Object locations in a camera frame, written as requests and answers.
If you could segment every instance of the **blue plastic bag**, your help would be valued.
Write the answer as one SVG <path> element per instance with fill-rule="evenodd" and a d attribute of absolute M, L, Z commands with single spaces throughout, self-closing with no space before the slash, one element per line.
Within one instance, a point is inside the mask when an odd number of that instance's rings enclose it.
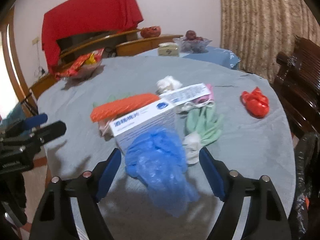
<path fill-rule="evenodd" d="M 164 127 L 153 127 L 138 136 L 125 155 L 126 171 L 148 188 L 156 207 L 179 217 L 188 202 L 199 195 L 186 181 L 186 155 L 179 136 Z"/>

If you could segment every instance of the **tablecloth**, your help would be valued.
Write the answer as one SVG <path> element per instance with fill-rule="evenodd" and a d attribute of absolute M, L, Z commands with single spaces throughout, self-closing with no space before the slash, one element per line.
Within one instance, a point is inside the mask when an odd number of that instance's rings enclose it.
<path fill-rule="evenodd" d="M 292 139 L 284 110 L 267 80 L 254 74 L 230 70 L 217 64 L 178 57 L 116 57 L 103 60 L 91 79 L 82 83 L 59 81 L 38 100 L 39 112 L 48 123 L 62 120 L 67 132 L 45 145 L 52 176 L 75 178 L 108 158 L 116 143 L 101 138 L 89 115 L 92 103 L 127 92 L 155 92 L 156 82 L 167 75 L 184 86 L 213 85 L 217 112 L 225 116 L 221 137 L 207 148 L 217 160 L 243 176 L 258 179 L 269 175 L 287 215 L 295 191 L 295 163 Z M 259 86 L 269 98 L 270 112 L 264 119 L 249 115 L 240 102 L 242 91 Z M 179 115 L 178 133 L 184 136 L 186 115 Z M 187 180 L 200 194 L 187 212 L 174 218 L 154 207 L 145 186 L 126 175 L 124 158 L 109 193 L 99 207 L 109 230 L 118 239 L 206 239 L 223 203 L 213 196 L 200 164 L 188 168 Z M 246 221 L 249 198 L 245 198 L 234 239 L 240 239 Z M 72 199 L 76 225 L 84 231 L 76 200 Z"/>

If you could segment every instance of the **bowl of snacks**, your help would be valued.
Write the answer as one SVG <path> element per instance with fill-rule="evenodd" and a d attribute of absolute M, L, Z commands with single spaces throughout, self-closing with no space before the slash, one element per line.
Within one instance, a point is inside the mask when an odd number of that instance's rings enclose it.
<path fill-rule="evenodd" d="M 174 38 L 173 41 L 179 45 L 181 52 L 204 53 L 212 40 L 197 37 L 196 32 L 190 30 L 185 37 Z"/>

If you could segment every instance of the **beige patterned curtain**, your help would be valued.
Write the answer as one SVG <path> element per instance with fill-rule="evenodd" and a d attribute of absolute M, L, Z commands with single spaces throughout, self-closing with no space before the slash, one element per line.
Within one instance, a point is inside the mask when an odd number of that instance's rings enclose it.
<path fill-rule="evenodd" d="M 239 68 L 273 83 L 276 55 L 293 52 L 295 35 L 320 45 L 320 26 L 303 0 L 221 0 L 221 47 Z"/>

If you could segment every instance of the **blue logo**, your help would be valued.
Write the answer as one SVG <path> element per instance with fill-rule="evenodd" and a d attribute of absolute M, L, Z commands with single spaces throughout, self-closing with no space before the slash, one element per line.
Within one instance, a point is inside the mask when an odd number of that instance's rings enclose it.
<path fill-rule="evenodd" d="M 165 102 L 157 104 L 157 108 L 158 108 L 158 109 L 164 109 L 164 108 L 167 107 L 167 106 L 168 106 L 168 104 L 165 103 Z"/>

